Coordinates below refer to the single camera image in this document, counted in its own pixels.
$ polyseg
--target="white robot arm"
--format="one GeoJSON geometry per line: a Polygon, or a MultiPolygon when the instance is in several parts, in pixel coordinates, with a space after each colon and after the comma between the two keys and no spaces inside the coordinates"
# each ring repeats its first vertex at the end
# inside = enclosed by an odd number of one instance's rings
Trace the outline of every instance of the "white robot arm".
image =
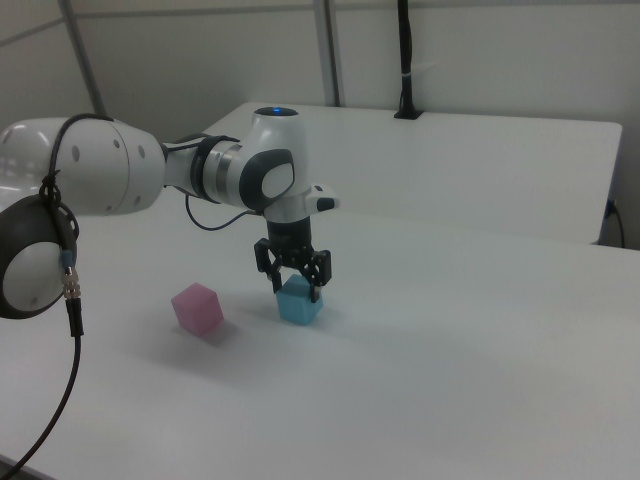
{"type": "Polygon", "coordinates": [[[152,205],[163,187],[173,186],[265,217],[269,239],[256,243],[255,254],[258,270],[267,274],[274,292],[281,287],[283,266],[307,278],[312,301],[331,278],[329,252],[311,246],[309,216],[337,208],[339,202],[328,187],[309,182],[304,125],[294,110],[257,110],[242,140],[199,134],[167,144],[110,119],[27,120],[0,135],[0,209],[11,205],[0,211],[0,317],[37,315],[62,292],[62,243],[56,241],[62,234],[52,232],[45,214],[34,213],[34,194],[51,172],[56,144],[55,178],[68,207],[56,214],[74,230],[77,224],[69,211],[132,213],[152,205]]]}

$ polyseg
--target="foam cube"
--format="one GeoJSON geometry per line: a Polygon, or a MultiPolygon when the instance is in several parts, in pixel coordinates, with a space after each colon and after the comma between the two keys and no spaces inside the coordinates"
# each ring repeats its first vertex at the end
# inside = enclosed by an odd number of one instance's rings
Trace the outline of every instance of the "foam cube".
{"type": "Polygon", "coordinates": [[[199,283],[194,283],[173,297],[171,304],[180,326],[199,337],[224,320],[216,292],[199,283]]]}
{"type": "Polygon", "coordinates": [[[300,275],[292,275],[276,293],[280,318],[297,325],[309,325],[322,309],[322,295],[311,302],[310,285],[300,275]]]}

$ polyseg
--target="pink cube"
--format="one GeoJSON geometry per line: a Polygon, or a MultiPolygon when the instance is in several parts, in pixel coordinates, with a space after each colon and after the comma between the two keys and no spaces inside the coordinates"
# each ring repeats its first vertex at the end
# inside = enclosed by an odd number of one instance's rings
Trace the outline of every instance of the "pink cube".
{"type": "Polygon", "coordinates": [[[180,326],[199,337],[224,320],[216,292],[199,283],[173,297],[171,304],[180,326]]]}

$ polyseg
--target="white table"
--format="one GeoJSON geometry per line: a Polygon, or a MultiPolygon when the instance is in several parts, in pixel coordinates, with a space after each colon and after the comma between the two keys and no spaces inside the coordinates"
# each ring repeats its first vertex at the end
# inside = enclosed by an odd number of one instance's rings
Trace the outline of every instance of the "white table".
{"type": "MultiPolygon", "coordinates": [[[[30,466],[60,479],[629,479],[640,471],[637,252],[330,212],[325,308],[278,319],[264,221],[191,226],[176,191],[82,219],[80,374],[30,466]],[[200,339],[169,299],[226,316],[200,339]]],[[[234,211],[198,202],[209,224],[234,211]]],[[[62,304],[0,322],[0,452],[18,458],[72,359],[62,304]]]]}
{"type": "MultiPolygon", "coordinates": [[[[243,137],[247,103],[207,130],[243,137]]],[[[359,213],[593,243],[622,127],[613,123],[289,105],[303,116],[312,179],[359,213]]]]}

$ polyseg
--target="wall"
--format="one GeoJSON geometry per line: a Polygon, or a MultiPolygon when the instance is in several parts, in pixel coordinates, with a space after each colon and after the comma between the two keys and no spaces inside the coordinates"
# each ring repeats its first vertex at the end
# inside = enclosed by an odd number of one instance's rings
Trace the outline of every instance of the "wall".
{"type": "Polygon", "coordinates": [[[200,132],[246,101],[331,99],[312,0],[72,7],[107,112],[160,140],[200,132]]]}
{"type": "Polygon", "coordinates": [[[0,0],[0,130],[34,117],[92,111],[55,0],[0,0]]]}
{"type": "MultiPolygon", "coordinates": [[[[422,2],[410,9],[414,96],[418,107],[437,112],[622,124],[612,196],[619,202],[627,244],[638,249],[640,5],[611,3],[422,2]],[[505,6],[509,3],[538,5],[505,6]],[[469,6],[480,4],[502,6],[469,6]]],[[[396,109],[395,2],[338,0],[336,20],[344,104],[396,109]]],[[[613,218],[603,240],[619,244],[613,218]]]]}

